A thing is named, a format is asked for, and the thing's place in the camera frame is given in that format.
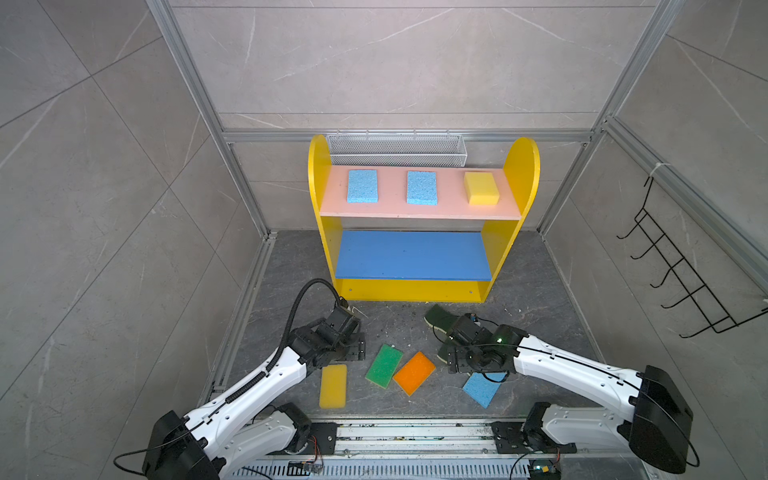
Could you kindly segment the bright green sponge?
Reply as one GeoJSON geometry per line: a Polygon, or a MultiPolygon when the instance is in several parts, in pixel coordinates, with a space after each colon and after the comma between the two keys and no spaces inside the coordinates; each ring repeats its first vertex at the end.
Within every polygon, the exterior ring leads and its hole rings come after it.
{"type": "Polygon", "coordinates": [[[367,371],[365,379],[378,387],[386,389],[402,357],[403,353],[400,350],[390,345],[382,345],[367,371]]]}

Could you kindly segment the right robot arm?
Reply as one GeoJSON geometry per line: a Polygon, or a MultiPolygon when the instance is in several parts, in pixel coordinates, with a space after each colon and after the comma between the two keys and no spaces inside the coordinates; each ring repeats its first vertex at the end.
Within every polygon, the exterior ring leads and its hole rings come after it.
{"type": "Polygon", "coordinates": [[[450,372],[527,375],[595,402],[571,408],[538,401],[518,434],[529,452],[575,452],[579,447],[629,449],[646,464],[682,474],[696,453],[690,442],[693,411],[662,369],[644,371],[602,364],[554,347],[526,331],[454,316],[434,306],[425,317],[441,342],[450,372]]]}

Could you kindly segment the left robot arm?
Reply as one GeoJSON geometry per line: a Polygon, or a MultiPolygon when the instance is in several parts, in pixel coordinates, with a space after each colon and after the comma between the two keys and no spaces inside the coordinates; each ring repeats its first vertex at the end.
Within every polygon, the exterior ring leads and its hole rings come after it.
{"type": "Polygon", "coordinates": [[[360,319],[337,306],[294,329],[281,353],[227,391],[184,416],[170,411],[153,426],[142,462],[148,479],[221,479],[275,452],[300,453],[311,445],[311,421],[287,403],[257,416],[312,372],[341,361],[358,346],[360,319]]]}

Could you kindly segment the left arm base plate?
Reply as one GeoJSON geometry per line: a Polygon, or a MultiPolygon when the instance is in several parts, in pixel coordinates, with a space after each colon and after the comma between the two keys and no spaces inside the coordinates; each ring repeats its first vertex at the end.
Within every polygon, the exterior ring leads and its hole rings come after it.
{"type": "Polygon", "coordinates": [[[310,455],[333,455],[337,443],[339,425],[334,422],[313,423],[307,440],[307,452],[310,455]]]}

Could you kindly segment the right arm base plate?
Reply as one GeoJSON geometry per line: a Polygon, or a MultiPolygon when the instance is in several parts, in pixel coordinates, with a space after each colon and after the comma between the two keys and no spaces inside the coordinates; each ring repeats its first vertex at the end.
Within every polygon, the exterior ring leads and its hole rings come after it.
{"type": "Polygon", "coordinates": [[[544,433],[541,426],[528,421],[492,422],[493,439],[499,454],[573,454],[574,443],[561,444],[544,433]]]}

